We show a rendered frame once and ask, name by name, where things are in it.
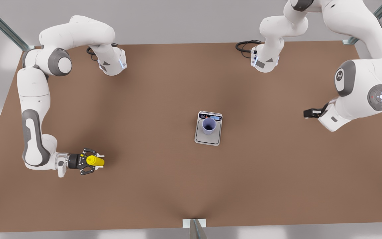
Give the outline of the yellow sauce bottle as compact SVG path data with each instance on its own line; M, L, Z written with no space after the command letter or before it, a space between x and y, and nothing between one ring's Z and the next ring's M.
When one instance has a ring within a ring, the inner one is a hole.
M86 163L88 165L92 165L95 167L103 167L105 164L105 161L104 161L104 159L102 159L98 156L90 155L86 158Z

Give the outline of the lilac cup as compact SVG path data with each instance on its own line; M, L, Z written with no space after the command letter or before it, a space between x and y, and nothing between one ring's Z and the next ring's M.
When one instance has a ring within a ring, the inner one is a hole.
M203 133L210 135L216 129L216 121L213 118L205 118L202 122Z

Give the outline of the grey digital kitchen scale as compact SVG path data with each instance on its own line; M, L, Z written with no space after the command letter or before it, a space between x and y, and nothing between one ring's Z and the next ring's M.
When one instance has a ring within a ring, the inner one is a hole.
M205 118L213 118L216 121L216 129L210 135L203 133L202 122ZM199 144L218 146L222 132L223 115L213 112L200 111L198 113L194 141Z

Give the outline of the silver frame post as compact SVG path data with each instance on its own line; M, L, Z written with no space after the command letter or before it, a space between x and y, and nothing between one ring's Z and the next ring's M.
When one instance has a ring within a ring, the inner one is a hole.
M12 30L1 18L0 18L0 30L3 32L15 45L21 50L28 51L34 49L33 45L28 45L14 30Z
M378 19L382 18L382 4L373 12L374 16L377 17ZM355 43L359 39L356 39L355 37L350 37L347 40L342 40L342 43L344 45L355 45Z
M183 219L182 227L189 228L189 239L207 239L204 228L206 219Z

